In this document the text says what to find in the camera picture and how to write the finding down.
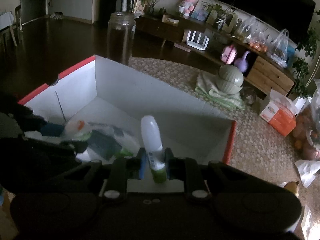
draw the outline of dining table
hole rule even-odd
[[[2,33],[4,29],[9,27],[13,43],[15,46],[17,46],[16,39],[13,33],[13,28],[12,28],[13,21],[14,21],[14,17],[11,12],[6,12],[0,15],[0,33]]]

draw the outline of patterned tablecloth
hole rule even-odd
[[[209,102],[195,92],[196,77],[201,70],[180,63],[151,58],[132,58],[131,67],[202,101],[207,101],[230,119],[236,120],[236,138],[231,166],[277,185],[284,181],[299,180],[299,174],[294,165],[299,157],[292,147],[290,137],[280,135],[259,117],[254,107],[247,106],[245,110],[229,111],[217,103]],[[318,240],[320,238],[320,178],[317,177],[308,188],[300,185],[299,190],[299,199],[302,205],[310,207],[314,220],[309,239]]]
[[[14,17],[11,12],[0,15],[0,30],[13,24]]]

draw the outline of pink teddy bear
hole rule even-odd
[[[179,12],[184,13],[185,16],[189,16],[190,11],[192,11],[194,9],[194,6],[193,6],[194,1],[195,0],[183,0],[179,4]]]

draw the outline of purple object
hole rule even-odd
[[[249,50],[247,50],[242,57],[237,58],[233,65],[235,65],[242,73],[246,72],[248,69],[248,62],[245,60],[247,55],[250,53]]]

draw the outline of white router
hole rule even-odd
[[[205,50],[207,48],[208,42],[209,42],[209,38],[208,38],[207,35],[204,37],[202,45],[199,44],[202,33],[199,33],[197,42],[193,41],[195,39],[195,36],[196,36],[196,31],[193,31],[191,41],[189,41],[190,35],[191,35],[191,31],[188,32],[188,36],[187,36],[187,40],[186,40],[186,43],[189,46],[194,47],[194,48],[199,49],[199,50]]]

